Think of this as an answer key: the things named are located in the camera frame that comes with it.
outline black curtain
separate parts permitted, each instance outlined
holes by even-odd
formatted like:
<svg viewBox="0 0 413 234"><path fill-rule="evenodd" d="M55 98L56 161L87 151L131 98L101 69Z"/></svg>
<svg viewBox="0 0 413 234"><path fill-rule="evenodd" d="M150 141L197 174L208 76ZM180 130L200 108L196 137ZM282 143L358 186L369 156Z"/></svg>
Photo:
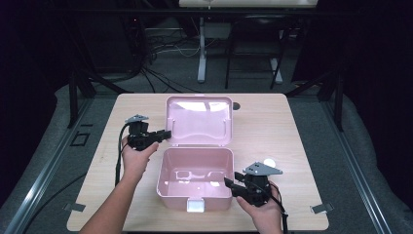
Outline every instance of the black curtain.
<svg viewBox="0 0 413 234"><path fill-rule="evenodd" d="M45 45L48 38L36 18L21 14L24 6L22 1L3 1L0 6L1 206L49 126L56 109L55 89L65 82L53 79L60 79L62 71L50 60L54 54L48 54L51 46Z"/></svg>
<svg viewBox="0 0 413 234"><path fill-rule="evenodd" d="M413 2L319 0L317 10L362 14L312 20L292 81L345 65L344 93L372 138L377 167L413 210Z"/></svg>

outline white latch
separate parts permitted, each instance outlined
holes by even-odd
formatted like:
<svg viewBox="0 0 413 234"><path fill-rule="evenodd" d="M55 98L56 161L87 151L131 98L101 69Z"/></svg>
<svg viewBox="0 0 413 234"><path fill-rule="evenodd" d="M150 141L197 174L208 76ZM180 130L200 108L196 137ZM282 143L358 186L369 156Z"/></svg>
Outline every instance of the white latch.
<svg viewBox="0 0 413 234"><path fill-rule="evenodd" d="M186 202L186 212L203 213L206 209L206 203L203 198L188 198Z"/></svg>

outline chair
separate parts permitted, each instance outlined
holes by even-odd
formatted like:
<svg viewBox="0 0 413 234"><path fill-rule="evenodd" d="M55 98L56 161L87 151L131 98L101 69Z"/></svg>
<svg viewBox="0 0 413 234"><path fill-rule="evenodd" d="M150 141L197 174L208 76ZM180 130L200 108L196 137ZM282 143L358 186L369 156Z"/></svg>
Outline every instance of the chair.
<svg viewBox="0 0 413 234"><path fill-rule="evenodd" d="M225 79L225 89L228 89L230 79L230 72L240 71L272 71L273 79L271 82L271 89L274 88L276 77L280 70L282 63L282 56L285 45L288 41L290 31L294 28L296 19L289 16L246 16L237 19L231 28L228 37L227 54L227 70ZM250 68L245 69L231 68L234 58L249 58L260 57L266 58L269 62L269 67L266 69ZM275 59L277 66L274 67L271 59ZM247 66L254 65L256 60L249 60Z"/></svg>

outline black cable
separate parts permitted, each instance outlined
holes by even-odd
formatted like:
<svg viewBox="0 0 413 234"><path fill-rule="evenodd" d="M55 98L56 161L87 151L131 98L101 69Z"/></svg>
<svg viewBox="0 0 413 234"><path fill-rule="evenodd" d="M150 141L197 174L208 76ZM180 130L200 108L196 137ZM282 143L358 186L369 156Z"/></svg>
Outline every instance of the black cable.
<svg viewBox="0 0 413 234"><path fill-rule="evenodd" d="M26 226L24 227L23 233L26 233L28 228L30 227L31 223L34 221L34 219L39 215L40 212L43 211L43 209L58 195L60 194L64 189L68 188L70 185L75 183L77 180L80 178L84 177L87 173L81 174L77 176L75 179L64 185L58 192L56 192L52 197L50 197L38 210L37 212L31 217L31 219L27 222Z"/></svg>
<svg viewBox="0 0 413 234"><path fill-rule="evenodd" d="M142 69L141 73L142 73L143 76L145 76L146 80L148 81L149 85L151 86L152 92L153 92L154 94L156 94L155 87L154 87L154 85L152 84L151 80L149 79L148 75L146 74L145 69Z"/></svg>
<svg viewBox="0 0 413 234"><path fill-rule="evenodd" d="M118 141L118 162L116 163L116 174L115 174L115 186L119 183L120 176L121 176L121 161L122 161L122 151L124 150L122 145L122 136L124 135L124 130L130 124L124 125L122 127L121 133L119 134L119 141Z"/></svg>
<svg viewBox="0 0 413 234"><path fill-rule="evenodd" d="M179 86L179 87L181 87L181 88L183 88L183 89L192 91L192 92L194 92L194 93L201 93L200 91L193 90L193 89L191 89L191 88L185 87L185 86L183 86L183 85L181 85L181 84L179 84L179 83L176 83L176 82L170 80L166 75L164 75L164 74L162 74L162 73L159 73L159 72L157 72L157 71L151 70L151 69L149 69L149 68L147 68L147 67L144 67L143 69L145 69L148 73L152 74L154 77L158 78L161 82L163 82L165 85L167 85L168 87L170 87L171 89L175 90L175 91L178 92L178 93L184 93L184 92L177 90L176 88L174 88L174 87L171 86L170 84L167 84L167 83L166 83L164 80L162 80L162 79L166 79L169 83L173 83L173 84L175 84L175 85L177 85L177 86Z"/></svg>
<svg viewBox="0 0 413 234"><path fill-rule="evenodd" d="M274 184L272 184L272 183L270 183L270 185L271 185L271 186L273 186L273 187L277 190L277 192L279 193L280 203L282 204L282 194L280 193L279 188L278 188L278 187L276 187L276 186L275 186Z"/></svg>
<svg viewBox="0 0 413 234"><path fill-rule="evenodd" d="M139 74L139 72L142 69L143 64L144 64L144 59L141 60L141 62L137 65L136 68L134 68L132 71L130 71L125 76L121 76L121 77L117 77L117 78L105 78L105 79L107 81L112 82L112 83L117 83L117 82L130 80L131 78L133 78L133 77L135 77Z"/></svg>
<svg viewBox="0 0 413 234"><path fill-rule="evenodd" d="M188 38L188 37L184 37L184 38L181 38L179 40L171 41L171 42L167 42L167 43L164 42L164 38L168 38L168 37L171 37L171 36L154 36L154 37L155 38L161 38L161 40L157 41L158 44L161 44L161 45L155 46L156 42L153 42L153 45L150 49L151 58L153 60L156 59L157 53L162 52L165 48L176 48L177 47L178 50L179 50L179 47L182 47L185 44L188 44L189 42L193 42L194 45L199 45L199 43L197 41L195 41L193 38Z"/></svg>

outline wooden table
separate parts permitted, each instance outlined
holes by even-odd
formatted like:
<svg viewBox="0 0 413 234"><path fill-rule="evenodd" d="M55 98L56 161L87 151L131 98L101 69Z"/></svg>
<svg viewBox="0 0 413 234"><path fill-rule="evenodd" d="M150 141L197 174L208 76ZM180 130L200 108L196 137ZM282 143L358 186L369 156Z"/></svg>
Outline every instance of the wooden table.
<svg viewBox="0 0 413 234"><path fill-rule="evenodd" d="M67 228L78 231L96 212L114 187L117 144L124 121L135 114L149 117L148 131L166 126L167 94L120 95L103 132L76 203L85 205L72 211ZM235 171L255 161L272 158L283 175L271 175L282 193L288 217L288 229L324 230L326 214L313 214L310 207L321 204L306 153L298 134L287 99L281 94L226 94L241 105L234 111L233 139L226 147L234 152ZM142 181L136 187L125 231L242 232L255 231L251 218L233 199L231 208L200 214L178 212L164 206L156 192L164 151L164 141L151 157Z"/></svg>

